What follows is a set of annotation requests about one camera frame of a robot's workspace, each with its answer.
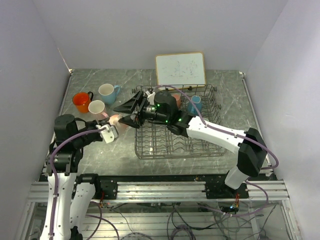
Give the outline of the light blue mug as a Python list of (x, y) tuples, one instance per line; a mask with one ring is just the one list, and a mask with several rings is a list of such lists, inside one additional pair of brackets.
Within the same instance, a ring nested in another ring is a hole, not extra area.
[(121, 87), (119, 85), (113, 86), (112, 84), (105, 83), (98, 88), (98, 93), (105, 104), (112, 105), (116, 101), (120, 90)]

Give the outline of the salmon pink mug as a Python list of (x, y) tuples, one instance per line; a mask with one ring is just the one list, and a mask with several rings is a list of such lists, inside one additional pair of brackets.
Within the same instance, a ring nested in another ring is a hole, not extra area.
[(114, 114), (109, 117), (109, 123), (115, 126), (119, 136), (122, 135), (129, 127), (128, 125), (120, 122), (120, 119), (123, 117), (124, 116), (121, 114)]

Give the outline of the dark blue textured mug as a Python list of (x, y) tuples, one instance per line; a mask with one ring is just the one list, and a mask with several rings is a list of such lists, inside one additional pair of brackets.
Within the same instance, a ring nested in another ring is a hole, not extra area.
[(198, 116), (198, 111), (202, 109), (202, 98), (198, 95), (193, 95), (191, 101), (187, 105), (187, 111), (191, 114)]

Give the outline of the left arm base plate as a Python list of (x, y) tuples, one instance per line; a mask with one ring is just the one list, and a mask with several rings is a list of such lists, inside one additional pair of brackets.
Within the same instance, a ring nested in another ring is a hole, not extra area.
[(118, 184), (112, 178), (85, 173), (76, 178), (71, 197), (74, 199), (87, 196), (95, 200), (115, 200), (117, 193)]

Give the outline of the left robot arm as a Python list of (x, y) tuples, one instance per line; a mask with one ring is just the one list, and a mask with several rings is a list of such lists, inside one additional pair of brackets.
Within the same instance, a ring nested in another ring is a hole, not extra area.
[(102, 193), (101, 181), (96, 173), (78, 175), (78, 166), (84, 148), (94, 142), (113, 142), (118, 131), (109, 123), (109, 116), (101, 120), (85, 121), (63, 114), (54, 121), (54, 141), (47, 160), (48, 201), (42, 240), (81, 240), (81, 226), (92, 199)]

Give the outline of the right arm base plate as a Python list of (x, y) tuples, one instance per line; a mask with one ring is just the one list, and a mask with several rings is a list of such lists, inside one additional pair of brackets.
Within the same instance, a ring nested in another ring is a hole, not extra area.
[(232, 189), (225, 184), (226, 174), (205, 174), (199, 180), (205, 182), (204, 192), (207, 199), (235, 199), (238, 195), (240, 199), (248, 199), (249, 193), (245, 183), (238, 189)]

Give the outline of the orange mug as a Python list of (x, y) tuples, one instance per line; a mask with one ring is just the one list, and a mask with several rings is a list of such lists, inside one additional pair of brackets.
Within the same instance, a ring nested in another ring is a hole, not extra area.
[(94, 93), (92, 91), (79, 92), (75, 94), (72, 98), (72, 103), (75, 105), (80, 113), (89, 112), (89, 104), (92, 102)]

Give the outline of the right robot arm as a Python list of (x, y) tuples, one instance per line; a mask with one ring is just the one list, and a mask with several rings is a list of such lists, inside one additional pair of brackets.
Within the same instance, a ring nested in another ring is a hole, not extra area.
[(167, 90), (151, 94), (140, 90), (114, 111), (125, 114), (120, 123), (132, 128), (138, 129), (146, 121), (165, 125), (177, 136), (204, 140), (236, 154), (237, 164), (228, 171), (220, 186), (226, 198), (233, 197), (245, 180), (259, 175), (267, 155), (267, 147), (257, 129), (236, 130), (205, 121), (199, 114), (179, 109), (177, 100)]

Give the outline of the pink faceted mug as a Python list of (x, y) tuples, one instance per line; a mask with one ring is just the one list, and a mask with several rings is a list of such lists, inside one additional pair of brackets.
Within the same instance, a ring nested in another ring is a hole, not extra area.
[(98, 121), (102, 121), (109, 118), (106, 111), (105, 103), (101, 100), (94, 100), (88, 105), (89, 112)]

